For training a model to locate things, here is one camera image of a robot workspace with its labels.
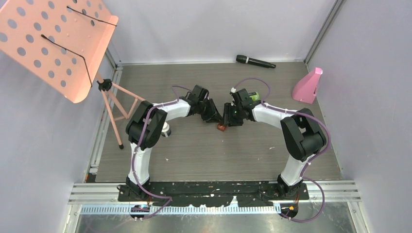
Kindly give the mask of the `green black pill bottle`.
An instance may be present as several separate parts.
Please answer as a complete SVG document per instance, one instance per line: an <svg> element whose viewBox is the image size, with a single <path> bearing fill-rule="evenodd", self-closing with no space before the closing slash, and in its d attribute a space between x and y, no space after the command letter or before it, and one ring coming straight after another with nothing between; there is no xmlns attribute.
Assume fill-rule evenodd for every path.
<svg viewBox="0 0 412 233"><path fill-rule="evenodd" d="M248 100L252 102L259 102L260 101L260 95L258 92L249 92L248 93Z"/></svg>

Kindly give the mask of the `brown translucent pill container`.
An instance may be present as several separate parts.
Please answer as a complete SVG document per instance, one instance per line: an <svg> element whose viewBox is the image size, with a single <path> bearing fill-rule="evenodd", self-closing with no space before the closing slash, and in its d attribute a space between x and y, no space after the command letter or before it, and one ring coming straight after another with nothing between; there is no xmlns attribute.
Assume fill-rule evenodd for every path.
<svg viewBox="0 0 412 233"><path fill-rule="evenodd" d="M218 123L217 129L221 132L224 132L227 129L227 124L224 124L223 122Z"/></svg>

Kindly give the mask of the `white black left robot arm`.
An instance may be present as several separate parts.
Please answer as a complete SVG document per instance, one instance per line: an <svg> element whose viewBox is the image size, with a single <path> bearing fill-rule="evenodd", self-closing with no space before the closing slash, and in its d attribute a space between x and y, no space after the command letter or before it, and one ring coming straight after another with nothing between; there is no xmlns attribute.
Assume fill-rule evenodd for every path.
<svg viewBox="0 0 412 233"><path fill-rule="evenodd" d="M167 122L192 115L200 115L206 123L222 120L209 91L199 85L173 101L151 103L145 100L138 106L125 130L131 145L131 168L126 186L136 200L143 201L149 195L150 156L160 137L171 134Z"/></svg>

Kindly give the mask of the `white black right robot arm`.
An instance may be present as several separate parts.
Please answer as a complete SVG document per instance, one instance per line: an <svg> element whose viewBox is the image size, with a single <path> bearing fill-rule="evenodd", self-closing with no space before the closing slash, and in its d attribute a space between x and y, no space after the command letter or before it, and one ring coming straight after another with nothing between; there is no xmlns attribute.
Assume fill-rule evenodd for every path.
<svg viewBox="0 0 412 233"><path fill-rule="evenodd" d="M303 180L304 168L309 160L326 146L327 138L310 109L292 111L253 100L246 89L230 92L233 100L224 104L221 131L227 127L242 126L244 120L266 123L282 130L289 157L277 178L277 194L290 199Z"/></svg>

